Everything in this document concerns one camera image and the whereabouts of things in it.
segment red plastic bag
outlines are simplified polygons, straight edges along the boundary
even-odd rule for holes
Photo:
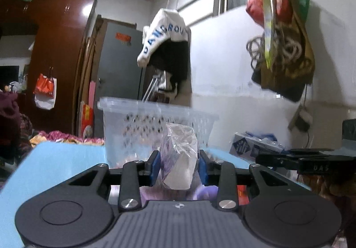
[[[275,7],[277,10],[277,21],[290,24],[293,17],[293,8],[289,0],[276,0]],[[246,12],[260,26],[265,26],[263,16],[263,0],[249,0]]]
[[[54,98],[54,92],[55,90],[55,82],[53,78],[48,78],[47,76],[44,76],[42,73],[37,79],[36,86],[34,88],[33,93],[34,94],[42,94],[47,97]]]

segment wooden wardrobe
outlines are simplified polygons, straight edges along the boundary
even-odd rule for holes
[[[31,56],[27,90],[21,112],[33,127],[46,132],[60,130],[73,134],[77,116],[77,95],[82,70],[81,48],[97,0],[0,0],[2,36],[33,35],[36,41]],[[57,78],[55,107],[36,107],[33,90],[38,76]]]

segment translucent plastic basket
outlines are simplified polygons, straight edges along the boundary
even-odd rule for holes
[[[104,135],[110,168],[128,161],[147,160],[159,149],[166,123],[194,128],[200,148],[206,147],[217,115],[163,103],[102,97],[97,107],[104,111]]]

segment white and black garment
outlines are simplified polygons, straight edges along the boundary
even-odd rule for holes
[[[138,66],[154,66],[166,71],[174,91],[188,76],[188,33],[183,18],[176,10],[160,9],[147,32],[144,48],[137,58]]]

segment yellow measuring tape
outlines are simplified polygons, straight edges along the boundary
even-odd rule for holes
[[[265,19],[265,60],[267,68],[271,68],[274,48],[272,44],[274,26],[273,26],[273,0],[263,0],[263,16]]]

